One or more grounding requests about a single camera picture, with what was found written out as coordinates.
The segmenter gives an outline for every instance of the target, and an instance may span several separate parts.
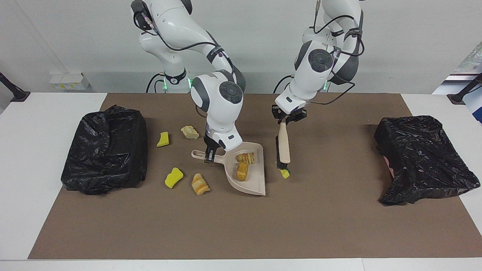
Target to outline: dustpan handle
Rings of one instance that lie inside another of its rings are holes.
[[[200,150],[195,149],[191,152],[191,156],[192,156],[192,158],[204,160],[204,158],[206,157],[206,154],[204,153],[204,151],[200,151]],[[218,164],[224,164],[224,157],[219,156],[219,155],[215,155],[214,156],[214,162],[218,163]]]

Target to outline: brown mat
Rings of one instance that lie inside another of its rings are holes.
[[[330,100],[334,94],[319,95]],[[264,146],[266,197],[233,189],[218,164],[190,157],[202,139],[180,132],[204,119],[189,95],[109,94],[141,110],[149,134],[147,179],[137,189],[85,196],[62,189],[29,259],[230,259],[353,257],[482,257],[482,237],[458,197],[384,207],[377,199],[390,178],[375,150],[382,117],[410,115],[400,95],[348,94],[329,106],[310,105],[308,118],[288,125],[292,175],[275,167],[274,95],[246,95],[237,128]],[[155,148],[169,131],[171,145]],[[172,167],[185,174],[173,190]],[[202,173],[212,191],[190,187]]]

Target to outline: beige dustpan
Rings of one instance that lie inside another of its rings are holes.
[[[244,182],[236,179],[238,161],[236,155],[241,153],[254,153],[255,163],[249,166],[248,176]],[[204,160],[204,151],[193,150],[191,156]],[[239,147],[227,152],[225,155],[215,155],[214,162],[223,164],[229,183],[236,190],[243,193],[265,196],[265,163],[263,158],[263,146],[257,143],[243,142]]]

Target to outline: bin covered with black bag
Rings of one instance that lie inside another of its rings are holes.
[[[61,180],[67,190],[104,194],[136,187],[146,170],[146,121],[138,110],[114,105],[82,118]]]
[[[431,116],[383,118],[375,140],[393,169],[393,181],[380,199],[383,204],[454,197],[480,187],[442,124]]]

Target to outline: yellow sponge piece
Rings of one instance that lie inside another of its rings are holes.
[[[157,143],[157,147],[164,147],[169,145],[169,134],[167,132],[162,132],[161,133],[161,138],[159,139],[159,142]]]
[[[172,188],[178,181],[180,181],[184,177],[184,174],[177,168],[173,168],[171,173],[167,175],[166,180],[164,183],[167,187]]]
[[[283,178],[287,179],[290,176],[290,171],[287,169],[280,169],[281,175],[283,175]]]

